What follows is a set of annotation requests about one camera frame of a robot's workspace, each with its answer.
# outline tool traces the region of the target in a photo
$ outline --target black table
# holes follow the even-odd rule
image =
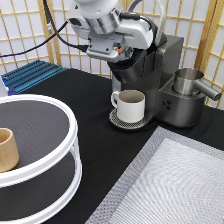
[[[47,224],[85,223],[158,126],[224,149],[224,111],[204,107],[194,128],[177,129],[153,120],[136,133],[125,133],[109,122],[111,80],[78,70],[67,70],[27,90],[66,103],[79,126],[83,163],[80,187],[71,202]]]

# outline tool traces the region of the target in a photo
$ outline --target wooden cup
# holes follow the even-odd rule
[[[11,170],[18,162],[19,152],[13,132],[0,128],[0,173]]]

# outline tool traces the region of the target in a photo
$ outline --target black cable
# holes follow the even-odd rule
[[[51,25],[52,25],[52,27],[53,27],[53,29],[54,29],[54,32],[55,32],[55,34],[57,35],[58,39],[59,39],[61,42],[63,42],[64,44],[66,44],[67,46],[69,46],[69,47],[77,48],[77,49],[81,50],[82,52],[86,52],[87,49],[88,49],[88,47],[89,47],[89,45],[73,45],[73,44],[70,44],[70,43],[66,42],[66,41],[59,35],[59,33],[57,32],[57,29],[56,29],[56,27],[55,27],[54,21],[53,21],[53,19],[52,19],[50,10],[49,10],[49,8],[48,8],[47,1],[46,1],[46,0],[43,0],[43,2],[44,2],[44,7],[45,7],[45,9],[46,9],[46,11],[47,11],[48,17],[49,17],[49,19],[50,19],[50,21],[51,21]]]
[[[60,33],[64,28],[65,26],[67,25],[67,21],[62,25],[62,27],[57,31],[58,33]],[[24,52],[21,52],[21,53],[16,53],[16,54],[8,54],[8,55],[1,55],[0,58],[4,58],[4,57],[10,57],[10,56],[17,56],[17,55],[22,55],[22,54],[26,54],[30,51],[33,51],[39,47],[42,47],[43,45],[45,45],[48,41],[50,41],[51,39],[53,39],[57,34],[54,33],[52,36],[50,36],[47,40],[45,40],[43,43],[37,45],[36,47],[33,47],[27,51],[24,51]]]
[[[128,19],[128,20],[129,19],[133,19],[133,20],[142,19],[149,24],[149,30],[152,29],[152,24],[151,24],[150,20],[147,17],[139,15],[137,13],[123,12],[123,13],[120,14],[120,18],[121,19]]]

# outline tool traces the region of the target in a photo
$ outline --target coffee machine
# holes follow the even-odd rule
[[[221,94],[201,80],[191,85],[190,93],[182,93],[181,88],[190,88],[193,77],[191,71],[183,77],[175,74],[184,39],[163,33],[166,15],[160,0],[158,27],[147,17],[132,13],[139,2],[133,1],[128,12],[123,13],[119,0],[76,0],[68,13],[67,21],[77,35],[90,41],[87,55],[108,62],[113,91],[138,90],[145,95],[142,121],[126,124],[116,117],[116,109],[111,111],[110,121],[123,130],[142,128],[152,118],[179,128],[194,126],[200,121],[206,95],[218,100]],[[199,72],[193,72],[195,83]]]

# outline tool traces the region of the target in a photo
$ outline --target coffee machine drip tray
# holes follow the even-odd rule
[[[153,116],[149,114],[145,114],[145,117],[136,123],[126,123],[118,119],[117,117],[117,109],[114,108],[111,110],[109,119],[110,122],[117,128],[122,129],[123,131],[137,131],[141,128],[143,128],[145,125],[151,121]]]

